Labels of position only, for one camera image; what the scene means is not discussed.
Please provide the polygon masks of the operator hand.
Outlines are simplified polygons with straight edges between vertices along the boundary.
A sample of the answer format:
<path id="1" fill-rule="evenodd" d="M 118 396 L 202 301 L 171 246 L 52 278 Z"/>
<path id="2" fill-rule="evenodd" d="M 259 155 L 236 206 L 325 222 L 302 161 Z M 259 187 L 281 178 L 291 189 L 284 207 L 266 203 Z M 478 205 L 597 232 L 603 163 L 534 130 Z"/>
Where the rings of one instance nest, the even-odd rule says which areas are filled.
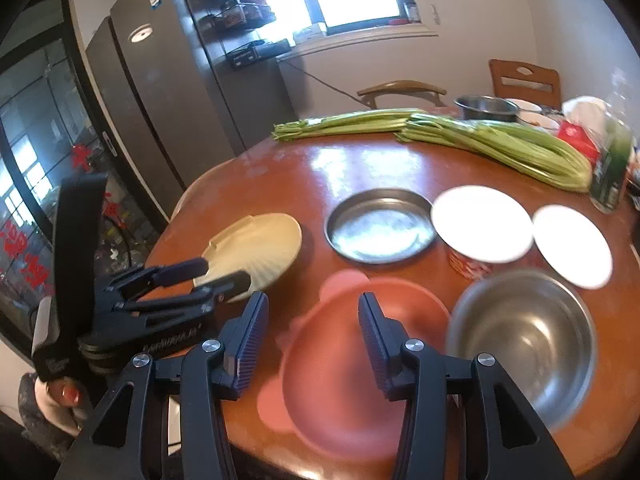
<path id="1" fill-rule="evenodd" d="M 80 434 L 92 411 L 85 388 L 68 377 L 55 379 L 52 382 L 43 382 L 37 377 L 35 398 L 43 417 L 72 437 Z"/>

